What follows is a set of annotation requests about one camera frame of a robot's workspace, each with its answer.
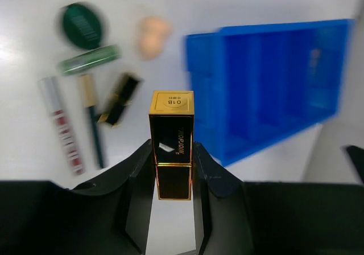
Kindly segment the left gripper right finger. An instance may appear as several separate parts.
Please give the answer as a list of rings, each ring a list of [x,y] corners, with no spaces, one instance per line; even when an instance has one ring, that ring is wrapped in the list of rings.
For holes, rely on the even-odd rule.
[[[244,182],[193,145],[198,254],[362,254],[363,187]]]

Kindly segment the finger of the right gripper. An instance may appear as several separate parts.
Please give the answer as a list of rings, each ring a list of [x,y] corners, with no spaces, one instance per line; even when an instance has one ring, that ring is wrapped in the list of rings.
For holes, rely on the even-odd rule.
[[[364,149],[358,146],[345,146],[345,152],[353,164],[361,182],[363,183],[364,175]]]

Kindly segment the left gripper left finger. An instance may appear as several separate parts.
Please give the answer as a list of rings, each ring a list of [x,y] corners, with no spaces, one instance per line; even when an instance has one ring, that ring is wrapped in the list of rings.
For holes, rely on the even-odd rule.
[[[154,193],[152,144],[73,189],[1,181],[2,254],[145,254]]]

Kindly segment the black gold lipstick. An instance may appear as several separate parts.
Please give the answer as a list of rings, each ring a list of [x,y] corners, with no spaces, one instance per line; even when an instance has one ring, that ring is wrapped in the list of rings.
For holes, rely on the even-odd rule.
[[[97,115],[97,122],[113,128],[119,125],[142,82],[136,74],[123,72],[111,91],[104,110]]]
[[[194,118],[192,91],[154,91],[149,122],[160,200],[191,199]]]

